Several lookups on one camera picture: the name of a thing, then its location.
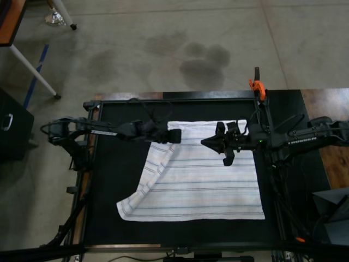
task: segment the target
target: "handle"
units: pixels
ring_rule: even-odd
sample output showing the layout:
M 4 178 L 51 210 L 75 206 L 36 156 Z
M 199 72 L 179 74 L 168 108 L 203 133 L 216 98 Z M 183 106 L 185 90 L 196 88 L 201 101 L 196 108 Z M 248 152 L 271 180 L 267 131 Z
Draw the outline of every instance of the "handle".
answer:
M 10 121 L 9 121 L 9 124 L 7 125 L 7 127 L 4 127 L 4 122 L 5 122 L 5 119 L 6 117 L 10 117 Z M 12 120 L 13 120 L 13 115 L 12 114 L 8 114 L 4 117 L 3 121 L 2 121 L 2 124 L 1 124 L 1 130 L 4 130 L 4 131 L 8 131 L 12 125 Z

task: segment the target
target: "black equipment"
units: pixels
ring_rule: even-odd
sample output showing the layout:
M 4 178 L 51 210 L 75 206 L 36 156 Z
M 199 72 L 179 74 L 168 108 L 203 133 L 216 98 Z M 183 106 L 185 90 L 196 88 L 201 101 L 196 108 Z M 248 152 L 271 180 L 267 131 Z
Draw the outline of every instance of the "black equipment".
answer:
M 238 124 L 227 124 L 228 130 L 222 122 L 217 123 L 216 134 L 201 140 L 201 144 L 217 153 L 224 153 L 224 165 L 231 165 L 234 161 L 234 151 L 263 149 L 270 153 L 272 166 L 280 167 L 292 157 L 321 147 L 349 146 L 349 122 L 332 121 L 329 117 L 319 117 L 308 123 L 307 129 L 289 130 L 278 133 L 274 129 L 261 124 L 250 124 L 247 121 L 245 131 L 240 132 Z
M 69 130 L 71 123 L 75 124 L 74 131 Z M 49 136 L 51 144 L 62 146 L 71 155 L 75 171 L 91 167 L 87 141 L 75 141 L 80 135 L 109 135 L 129 142 L 143 141 L 161 144 L 178 144 L 181 136 L 180 129 L 168 130 L 166 121 L 155 122 L 153 119 L 146 123 L 136 120 L 115 126 L 111 123 L 90 121 L 84 117 L 65 117 L 42 126 L 41 131 Z
M 0 88 L 0 161 L 25 156 L 34 116 Z

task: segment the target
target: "blue tape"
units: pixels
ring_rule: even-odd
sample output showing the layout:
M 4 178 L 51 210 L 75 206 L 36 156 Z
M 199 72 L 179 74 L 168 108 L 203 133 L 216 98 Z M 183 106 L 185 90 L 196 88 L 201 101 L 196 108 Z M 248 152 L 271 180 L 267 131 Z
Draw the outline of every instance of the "blue tape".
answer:
M 39 65 L 38 68 L 37 68 L 37 71 L 40 72 L 42 67 L 43 67 L 42 64 Z M 32 94 L 33 94 L 33 91 L 34 91 L 34 87 L 35 87 L 36 84 L 37 84 L 37 78 L 34 76 L 33 79 L 32 79 L 31 85 L 29 86 L 29 90 L 27 92 L 26 99 L 24 100 L 23 107 L 25 109 L 28 108 L 29 101 L 30 101 L 30 99 L 32 97 Z
M 39 65 L 39 66 L 37 67 L 37 71 L 38 71 L 38 72 L 40 72 L 40 71 L 41 71 L 41 68 L 43 67 L 42 63 L 43 63 L 43 61 L 45 60 L 45 57 L 46 57 L 47 51 L 48 51 L 48 49 L 49 49 L 49 46 L 50 46 L 49 44 L 46 44 L 46 45 L 44 46 L 43 52 L 41 53 L 41 57 L 40 57 L 40 61 L 39 61 L 39 63 L 40 63 L 41 65 Z M 34 88 L 35 88 L 35 85 L 36 85 L 36 84 L 37 84 L 37 78 L 34 76 L 33 79 L 32 79 L 32 82 L 31 82 L 31 84 L 30 84 L 30 86 L 29 86 L 29 90 L 28 90 L 28 92 L 27 92 L 26 99 L 24 100 L 24 103 L 23 103 L 23 107 L 24 107 L 25 109 L 27 109 L 28 106 L 29 106 L 29 101 L 30 101 L 30 99 L 31 99 L 31 97 L 32 97 L 32 94 L 33 94 L 33 92 L 34 92 Z
M 48 49 L 49 49 L 49 45 L 47 44 L 44 46 L 43 53 L 41 54 L 40 61 L 39 61 L 40 63 L 42 63 L 45 60 Z

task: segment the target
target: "black work surface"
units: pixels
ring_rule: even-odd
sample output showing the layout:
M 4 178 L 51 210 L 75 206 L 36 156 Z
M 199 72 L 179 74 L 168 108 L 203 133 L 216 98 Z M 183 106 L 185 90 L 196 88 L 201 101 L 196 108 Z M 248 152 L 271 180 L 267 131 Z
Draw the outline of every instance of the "black work surface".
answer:
M 270 103 L 275 124 L 293 114 L 306 113 L 299 91 L 273 91 L 270 97 L 275 101 Z M 287 101 L 278 103 L 279 98 Z M 169 108 L 169 105 L 163 102 L 147 104 L 163 115 Z M 250 116 L 255 110 L 252 101 L 175 101 L 173 105 L 174 111 L 170 121 L 233 120 L 241 116 Z M 121 115 L 123 115 L 122 122 L 148 119 L 140 104 L 129 103 L 127 110 L 124 109 L 124 103 L 104 103 L 100 120 L 118 123 Z M 192 246 L 213 242 L 280 240 L 269 175 L 266 173 L 261 152 L 256 152 L 254 157 L 265 220 L 203 219 L 187 222 L 122 220 L 118 214 L 116 202 L 136 191 L 149 145 L 149 143 L 122 142 L 108 136 L 98 137 L 85 228 L 86 245 L 156 243 Z M 319 166 L 318 152 L 315 152 L 315 156 L 311 159 L 315 159 L 314 165 Z

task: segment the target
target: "orange clamp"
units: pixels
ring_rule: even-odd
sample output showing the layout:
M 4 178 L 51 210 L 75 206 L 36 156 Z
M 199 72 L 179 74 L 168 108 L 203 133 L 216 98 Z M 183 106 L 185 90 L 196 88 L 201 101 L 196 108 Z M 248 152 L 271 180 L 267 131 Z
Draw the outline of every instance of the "orange clamp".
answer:
M 266 98 L 266 90 L 263 83 L 260 81 L 260 69 L 255 67 L 255 81 L 252 82 L 252 79 L 249 80 L 250 87 L 253 91 L 259 91 L 260 101 L 264 101 Z
M 252 82 L 252 79 L 249 80 L 250 87 L 253 91 L 259 91 L 261 94 L 260 100 L 264 101 L 266 98 L 266 90 L 264 89 L 264 85 L 261 81 L 254 81 Z

